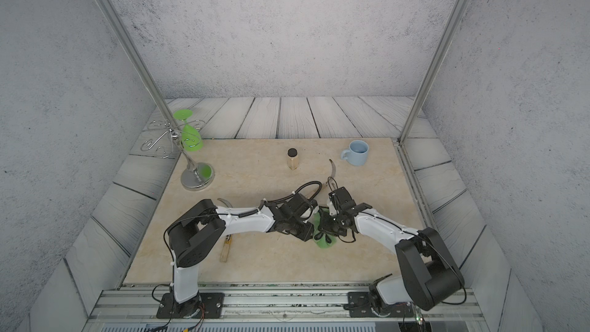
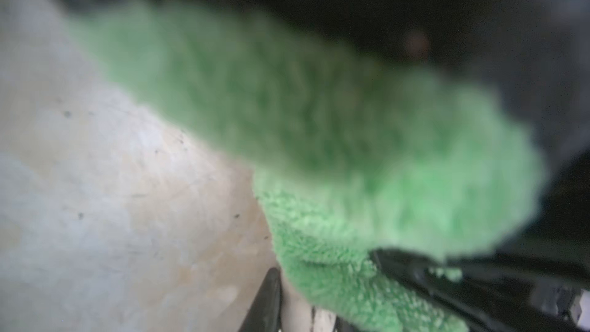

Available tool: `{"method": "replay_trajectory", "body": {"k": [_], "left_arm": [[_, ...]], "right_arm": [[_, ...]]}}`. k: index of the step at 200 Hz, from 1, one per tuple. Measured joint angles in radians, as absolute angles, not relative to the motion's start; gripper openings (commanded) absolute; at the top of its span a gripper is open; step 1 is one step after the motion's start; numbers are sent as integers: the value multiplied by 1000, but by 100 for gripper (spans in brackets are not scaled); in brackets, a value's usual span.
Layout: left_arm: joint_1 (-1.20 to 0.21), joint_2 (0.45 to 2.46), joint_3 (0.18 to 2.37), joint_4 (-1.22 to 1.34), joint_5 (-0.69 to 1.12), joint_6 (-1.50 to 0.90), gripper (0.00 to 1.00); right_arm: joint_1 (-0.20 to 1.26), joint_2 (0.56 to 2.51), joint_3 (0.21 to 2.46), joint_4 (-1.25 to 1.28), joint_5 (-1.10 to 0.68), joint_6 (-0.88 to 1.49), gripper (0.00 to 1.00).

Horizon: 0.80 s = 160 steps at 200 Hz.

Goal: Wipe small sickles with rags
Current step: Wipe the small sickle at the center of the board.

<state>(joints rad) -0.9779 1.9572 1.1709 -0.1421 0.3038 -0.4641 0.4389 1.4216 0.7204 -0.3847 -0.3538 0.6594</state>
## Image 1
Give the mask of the green microfiber rag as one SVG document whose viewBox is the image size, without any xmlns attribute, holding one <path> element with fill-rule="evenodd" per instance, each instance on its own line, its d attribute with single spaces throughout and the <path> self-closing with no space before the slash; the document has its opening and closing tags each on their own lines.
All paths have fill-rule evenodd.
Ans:
<svg viewBox="0 0 590 332">
<path fill-rule="evenodd" d="M 319 248 L 327 249 L 333 247 L 336 244 L 336 239 L 326 234 L 325 232 L 321 232 L 319 229 L 321 223 L 321 214 L 316 213 L 311 220 L 314 231 L 313 231 L 313 240 Z"/>
</svg>

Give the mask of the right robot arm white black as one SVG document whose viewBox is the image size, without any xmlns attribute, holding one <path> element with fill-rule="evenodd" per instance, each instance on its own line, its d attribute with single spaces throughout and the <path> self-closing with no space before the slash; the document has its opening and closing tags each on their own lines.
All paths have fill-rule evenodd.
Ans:
<svg viewBox="0 0 590 332">
<path fill-rule="evenodd" d="M 360 234 L 396 255 L 400 276 L 383 276 L 370 285 L 368 306 L 379 317 L 405 303 L 431 310 L 454 293 L 466 291 L 459 266 L 431 227 L 418 230 L 399 224 L 369 204 L 357 204 L 344 187 L 329 193 L 329 204 L 317 209 L 314 220 L 317 241 Z"/>
</svg>

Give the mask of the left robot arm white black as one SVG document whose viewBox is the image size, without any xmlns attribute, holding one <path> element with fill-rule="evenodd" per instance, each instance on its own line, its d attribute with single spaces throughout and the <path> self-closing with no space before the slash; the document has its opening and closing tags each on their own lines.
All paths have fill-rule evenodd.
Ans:
<svg viewBox="0 0 590 332">
<path fill-rule="evenodd" d="M 294 192 L 282 201 L 261 201 L 257 207 L 218 207 L 212 200 L 199 201 L 164 232 L 172 256 L 171 291 L 175 302 L 184 304 L 199 293 L 199 264 L 218 240 L 248 232 L 292 235 L 309 241 L 314 226 L 309 219 L 318 204 Z"/>
</svg>

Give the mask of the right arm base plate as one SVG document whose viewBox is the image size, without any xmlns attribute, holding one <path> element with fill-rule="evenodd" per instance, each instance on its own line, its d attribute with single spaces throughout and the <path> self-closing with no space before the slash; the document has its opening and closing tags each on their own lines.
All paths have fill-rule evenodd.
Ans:
<svg viewBox="0 0 590 332">
<path fill-rule="evenodd" d="M 396 302 L 387 304 L 376 291 L 349 292 L 344 310 L 351 318 L 410 318 L 414 315 L 410 303 Z"/>
</svg>

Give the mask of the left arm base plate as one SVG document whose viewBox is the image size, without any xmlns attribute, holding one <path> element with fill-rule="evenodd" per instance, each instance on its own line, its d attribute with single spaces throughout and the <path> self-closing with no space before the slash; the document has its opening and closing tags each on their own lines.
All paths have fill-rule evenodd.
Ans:
<svg viewBox="0 0 590 332">
<path fill-rule="evenodd" d="M 163 295 L 156 318 L 158 319 L 219 319 L 224 306 L 224 293 L 199 293 L 179 303 L 169 292 Z"/>
</svg>

